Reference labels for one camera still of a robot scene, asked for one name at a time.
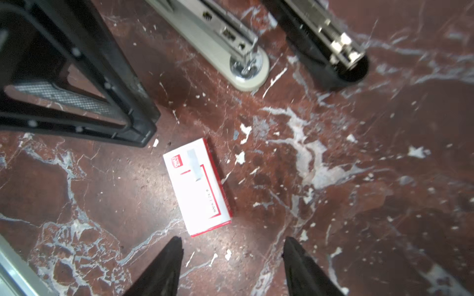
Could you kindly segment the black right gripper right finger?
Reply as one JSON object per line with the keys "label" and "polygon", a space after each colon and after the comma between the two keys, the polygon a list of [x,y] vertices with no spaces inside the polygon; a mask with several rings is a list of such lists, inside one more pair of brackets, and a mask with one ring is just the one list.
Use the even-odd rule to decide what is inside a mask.
{"label": "black right gripper right finger", "polygon": [[295,238],[286,237],[282,258],[290,296],[343,296]]}

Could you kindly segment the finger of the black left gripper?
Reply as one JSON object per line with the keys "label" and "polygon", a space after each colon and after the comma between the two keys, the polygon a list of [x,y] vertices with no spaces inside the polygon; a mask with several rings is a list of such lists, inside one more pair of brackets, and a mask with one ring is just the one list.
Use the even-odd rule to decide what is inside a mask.
{"label": "finger of the black left gripper", "polygon": [[144,147],[160,112],[91,1],[1,2],[1,129]]}

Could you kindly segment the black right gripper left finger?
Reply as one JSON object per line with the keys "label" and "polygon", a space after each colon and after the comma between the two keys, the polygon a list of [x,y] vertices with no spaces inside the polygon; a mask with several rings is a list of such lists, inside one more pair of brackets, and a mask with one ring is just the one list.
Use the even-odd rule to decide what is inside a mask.
{"label": "black right gripper left finger", "polygon": [[183,260],[182,239],[174,236],[125,296],[176,296]]}

